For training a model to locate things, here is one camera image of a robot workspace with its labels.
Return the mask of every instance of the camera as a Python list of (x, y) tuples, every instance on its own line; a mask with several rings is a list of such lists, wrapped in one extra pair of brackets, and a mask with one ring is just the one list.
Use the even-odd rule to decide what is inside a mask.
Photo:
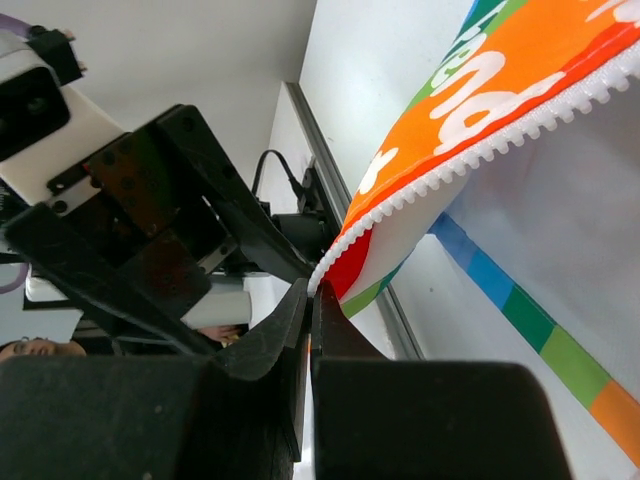
[(54, 70), (18, 37), (0, 30), (0, 162), (70, 118)]

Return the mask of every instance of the white zipper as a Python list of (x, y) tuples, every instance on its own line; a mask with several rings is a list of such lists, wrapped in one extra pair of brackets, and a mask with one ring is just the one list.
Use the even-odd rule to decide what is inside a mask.
[(454, 155), (391, 195), (352, 225), (329, 249), (311, 275), (309, 294), (315, 294), (324, 275), (349, 246), (367, 230), (373, 228), (375, 223), (380, 223), (384, 217), (391, 216), (394, 210), (401, 210), (405, 204), (414, 203), (416, 195), (425, 197), (429, 190), (438, 190), (442, 182), (451, 183), (454, 174), (466, 175), (467, 166), (472, 169), (478, 168), (481, 158), (487, 162), (492, 161), (494, 150), (507, 153), (509, 142), (517, 147), (522, 146), (525, 134), (535, 140), (540, 136), (540, 127), (545, 127), (549, 131), (555, 130), (558, 126), (558, 118), (566, 123), (571, 122), (575, 118), (574, 110), (576, 109), (585, 114), (589, 113), (593, 100), (600, 103), (609, 101), (611, 98), (609, 88), (615, 88), (621, 92), (627, 90), (629, 88), (627, 78), (632, 75), (640, 78), (640, 42), (636, 42), (579, 82), (524, 114), (515, 122)]

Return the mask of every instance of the white wall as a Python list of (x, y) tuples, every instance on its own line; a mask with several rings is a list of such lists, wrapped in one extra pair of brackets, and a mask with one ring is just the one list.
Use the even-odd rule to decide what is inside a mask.
[(296, 81), (315, 0), (3, 0), (2, 13), (69, 28), (89, 71), (75, 85), (133, 129), (175, 103), (204, 114), (249, 179), (280, 81)]
[[(300, 83), (352, 193), (446, 53), (471, 3), (318, 0)], [(418, 244), (392, 284), (418, 342), (433, 358), (512, 361), (536, 375), (576, 480), (627, 480), (635, 472), (435, 238)]]

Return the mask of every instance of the orange fabric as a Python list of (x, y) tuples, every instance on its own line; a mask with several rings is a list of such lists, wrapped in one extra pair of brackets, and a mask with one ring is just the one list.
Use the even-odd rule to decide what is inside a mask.
[(612, 380), (591, 405), (591, 414), (640, 467), (640, 405), (631, 395)]
[[(634, 28), (633, 24), (616, 23), (612, 9), (586, 21), (600, 5), (601, 2), (562, 0), (554, 2), (550, 8), (546, 1), (530, 1), (515, 12), (470, 57), (473, 59), (485, 52), (499, 52), (505, 57), (504, 66), (466, 98), (488, 92), (520, 93), (554, 73), (565, 71), (566, 76), (545, 94), (526, 101), (480, 134), (440, 155), (435, 154), (434, 149), (441, 144), (441, 128), (451, 112), (435, 119), (430, 118), (430, 114), (463, 87), (475, 72), (459, 79), (442, 92), (425, 98), (400, 118), (385, 139), (382, 151), (398, 147), (399, 152), (378, 173), (374, 187), (367, 194), (355, 194), (343, 232), (399, 188), (480, 138), (513, 122), (640, 39), (640, 30)], [(527, 28), (530, 29), (530, 34), (524, 33)], [(606, 32), (606, 38), (603, 38), (603, 32)]]

